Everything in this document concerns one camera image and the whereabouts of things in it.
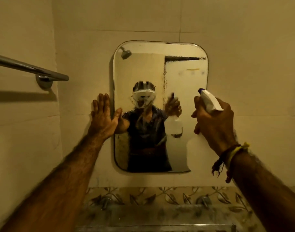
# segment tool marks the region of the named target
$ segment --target tiled wall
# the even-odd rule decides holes
[[[91,101],[111,93],[109,63],[128,40],[190,42],[209,58],[208,89],[231,104],[241,142],[295,185],[295,0],[53,0],[63,153],[87,130]],[[187,174],[128,174],[103,145],[91,187],[225,185],[215,154],[189,160]]]
[[[51,0],[0,0],[0,55],[56,70]],[[62,159],[57,96],[0,66],[0,222]]]

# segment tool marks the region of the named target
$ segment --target mirror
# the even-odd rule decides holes
[[[188,172],[194,96],[207,87],[208,59],[194,44],[128,41],[113,58],[116,164],[132,173]]]

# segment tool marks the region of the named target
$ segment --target metal rail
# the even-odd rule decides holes
[[[50,71],[41,67],[33,66],[28,63],[20,62],[1,55],[0,66],[36,74],[37,83],[42,89],[49,89],[52,86],[53,81],[69,80],[69,77],[67,75]]]

